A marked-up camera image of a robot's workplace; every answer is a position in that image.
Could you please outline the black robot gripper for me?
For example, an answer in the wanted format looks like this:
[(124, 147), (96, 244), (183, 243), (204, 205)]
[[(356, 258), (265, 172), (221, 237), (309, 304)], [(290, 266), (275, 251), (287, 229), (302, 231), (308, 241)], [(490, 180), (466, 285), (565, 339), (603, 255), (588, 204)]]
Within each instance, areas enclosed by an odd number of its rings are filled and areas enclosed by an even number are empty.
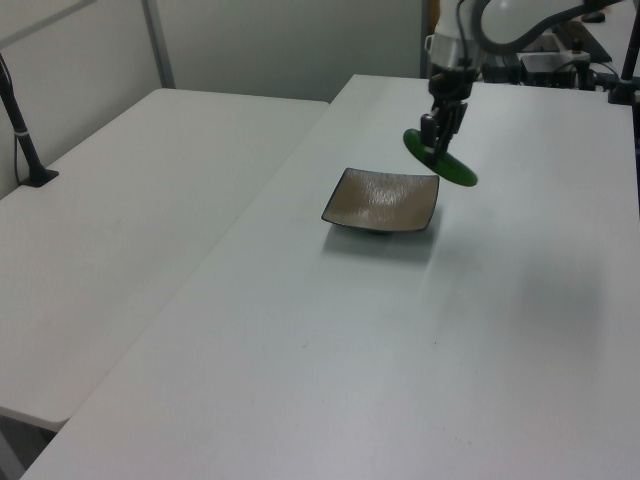
[(456, 70), (431, 65), (428, 91), (438, 107), (436, 119), (431, 114), (423, 114), (420, 118), (420, 141), (423, 147), (430, 151), (436, 148), (438, 153), (448, 151), (466, 114), (468, 105), (463, 100), (470, 97), (475, 81), (475, 69)]

